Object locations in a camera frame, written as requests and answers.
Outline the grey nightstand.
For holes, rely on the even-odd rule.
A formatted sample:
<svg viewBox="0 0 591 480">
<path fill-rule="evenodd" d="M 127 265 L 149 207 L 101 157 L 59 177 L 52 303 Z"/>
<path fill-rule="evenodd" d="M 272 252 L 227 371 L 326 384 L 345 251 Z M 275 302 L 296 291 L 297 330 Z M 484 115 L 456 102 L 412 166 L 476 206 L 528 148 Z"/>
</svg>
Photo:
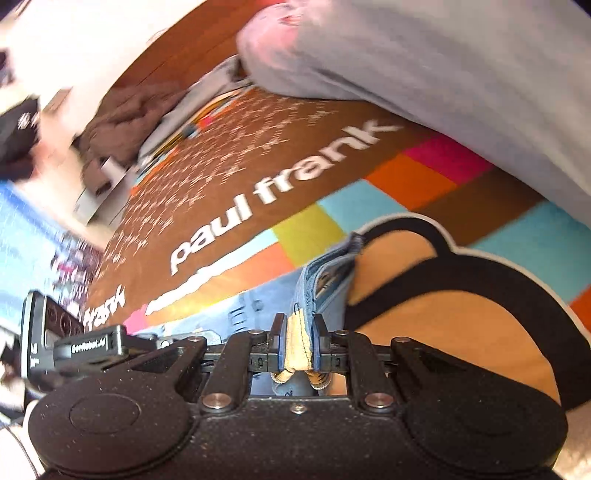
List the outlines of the grey nightstand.
<svg viewBox="0 0 591 480">
<path fill-rule="evenodd" d="M 125 169 L 108 158 L 101 165 L 101 172 L 108 179 L 108 189 L 103 188 L 95 194 L 85 188 L 75 203 L 73 213 L 84 225 L 102 223 L 114 230 L 122 221 L 131 188 L 137 179 L 137 167 Z"/>
</svg>

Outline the colourful paul frank blanket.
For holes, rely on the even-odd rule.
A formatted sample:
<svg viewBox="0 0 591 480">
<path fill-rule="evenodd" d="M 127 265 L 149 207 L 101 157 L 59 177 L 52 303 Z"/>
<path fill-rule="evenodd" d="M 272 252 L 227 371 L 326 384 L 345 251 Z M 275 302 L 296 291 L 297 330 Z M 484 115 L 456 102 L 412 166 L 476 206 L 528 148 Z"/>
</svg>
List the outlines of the colourful paul frank blanket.
<svg viewBox="0 0 591 480">
<path fill-rule="evenodd" d="M 365 102 L 217 94 L 141 162 L 87 329 L 213 342 L 294 310 L 308 262 L 378 222 L 338 326 L 410 336 L 590 401 L 590 231 L 454 140 Z"/>
</svg>

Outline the grey duvet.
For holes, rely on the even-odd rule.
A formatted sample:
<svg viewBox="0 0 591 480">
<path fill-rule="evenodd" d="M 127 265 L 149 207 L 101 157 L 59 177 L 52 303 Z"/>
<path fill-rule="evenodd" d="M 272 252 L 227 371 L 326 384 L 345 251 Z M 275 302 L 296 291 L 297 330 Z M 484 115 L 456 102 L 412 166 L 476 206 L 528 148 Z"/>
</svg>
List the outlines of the grey duvet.
<svg viewBox="0 0 591 480">
<path fill-rule="evenodd" d="M 374 103 L 590 220 L 590 17 L 573 1 L 285 1 L 236 45 L 270 92 Z"/>
</svg>

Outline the black bag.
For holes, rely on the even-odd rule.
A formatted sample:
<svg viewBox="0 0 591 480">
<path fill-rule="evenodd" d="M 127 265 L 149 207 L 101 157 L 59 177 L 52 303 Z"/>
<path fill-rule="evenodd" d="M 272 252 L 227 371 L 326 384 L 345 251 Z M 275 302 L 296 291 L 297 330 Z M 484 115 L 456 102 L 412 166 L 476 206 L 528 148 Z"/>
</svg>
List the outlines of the black bag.
<svg viewBox="0 0 591 480">
<path fill-rule="evenodd" d="M 29 179 L 34 171 L 32 149 L 39 142 L 39 98 L 29 96 L 1 115 L 2 181 Z"/>
</svg>

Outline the brown puffer jacket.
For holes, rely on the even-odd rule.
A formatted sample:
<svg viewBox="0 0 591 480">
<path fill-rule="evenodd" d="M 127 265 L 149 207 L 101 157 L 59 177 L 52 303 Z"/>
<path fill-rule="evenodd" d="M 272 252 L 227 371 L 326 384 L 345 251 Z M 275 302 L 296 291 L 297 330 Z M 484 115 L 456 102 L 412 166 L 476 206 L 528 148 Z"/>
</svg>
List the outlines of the brown puffer jacket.
<svg viewBox="0 0 591 480">
<path fill-rule="evenodd" d="M 110 90 L 95 116 L 71 143 L 82 161 L 84 188 L 95 194 L 108 189 L 101 165 L 112 158 L 125 169 L 131 167 L 143 142 L 185 93 L 173 82 Z"/>
</svg>

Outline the blue bicycle print curtain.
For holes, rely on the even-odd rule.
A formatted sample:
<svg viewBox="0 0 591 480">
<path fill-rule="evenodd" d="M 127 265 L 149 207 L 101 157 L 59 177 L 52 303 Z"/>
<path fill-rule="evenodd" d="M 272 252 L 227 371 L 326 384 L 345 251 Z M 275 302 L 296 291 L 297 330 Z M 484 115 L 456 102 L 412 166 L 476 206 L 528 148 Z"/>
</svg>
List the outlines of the blue bicycle print curtain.
<svg viewBox="0 0 591 480">
<path fill-rule="evenodd" d="M 1 326 L 20 331 L 31 290 L 81 319 L 102 252 L 39 213 L 10 182 L 1 184 L 0 235 Z"/>
</svg>

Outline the wooden headboard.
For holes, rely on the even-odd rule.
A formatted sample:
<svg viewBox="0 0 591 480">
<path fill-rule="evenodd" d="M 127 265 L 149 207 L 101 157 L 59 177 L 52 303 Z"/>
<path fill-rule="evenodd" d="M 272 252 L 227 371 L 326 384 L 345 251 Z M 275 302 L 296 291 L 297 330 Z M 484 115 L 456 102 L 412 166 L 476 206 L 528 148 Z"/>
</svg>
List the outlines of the wooden headboard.
<svg viewBox="0 0 591 480">
<path fill-rule="evenodd" d="M 115 88 L 176 82 L 188 87 L 238 53 L 236 35 L 266 0 L 209 0 L 160 35 L 114 82 Z"/>
</svg>

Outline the blue car print pants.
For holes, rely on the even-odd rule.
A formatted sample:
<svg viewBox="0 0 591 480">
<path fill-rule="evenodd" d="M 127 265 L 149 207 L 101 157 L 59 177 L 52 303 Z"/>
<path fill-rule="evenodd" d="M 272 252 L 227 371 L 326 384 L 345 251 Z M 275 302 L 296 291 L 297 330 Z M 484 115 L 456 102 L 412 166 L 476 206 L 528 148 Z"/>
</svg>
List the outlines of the blue car print pants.
<svg viewBox="0 0 591 480">
<path fill-rule="evenodd" d="M 158 337 L 194 333 L 211 345 L 252 329 L 270 330 L 277 314 L 286 317 L 280 327 L 280 371 L 252 378 L 252 394 L 276 396 L 324 395 L 332 375 L 318 371 L 320 335 L 312 326 L 317 314 L 335 331 L 344 327 L 346 295 L 355 274 L 362 235 L 353 232 L 324 254 L 262 286 L 223 300 L 177 321 L 144 330 Z"/>
</svg>

